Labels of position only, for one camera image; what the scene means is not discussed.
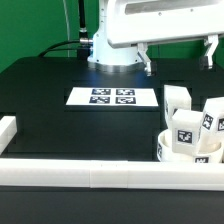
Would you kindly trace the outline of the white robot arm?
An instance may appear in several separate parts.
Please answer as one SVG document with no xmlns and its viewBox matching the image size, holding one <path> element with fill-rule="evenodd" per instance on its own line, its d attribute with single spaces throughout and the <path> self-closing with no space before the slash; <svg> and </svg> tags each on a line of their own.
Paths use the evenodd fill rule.
<svg viewBox="0 0 224 224">
<path fill-rule="evenodd" d="M 156 65 L 147 56 L 152 45 L 203 40 L 201 66 L 224 36 L 224 0 L 99 0 L 99 28 L 93 36 L 91 68 L 122 73 Z"/>
</svg>

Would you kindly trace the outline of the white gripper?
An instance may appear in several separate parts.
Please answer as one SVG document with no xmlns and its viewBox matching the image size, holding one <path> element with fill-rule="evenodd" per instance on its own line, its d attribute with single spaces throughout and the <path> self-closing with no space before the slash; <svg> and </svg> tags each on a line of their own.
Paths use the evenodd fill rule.
<svg viewBox="0 0 224 224">
<path fill-rule="evenodd" d="M 201 69 L 212 69 L 217 34 L 224 34 L 224 0 L 109 0 L 106 30 L 112 47 L 138 43 L 148 76 L 156 74 L 157 65 L 147 56 L 147 43 L 207 36 L 199 62 Z"/>
</svg>

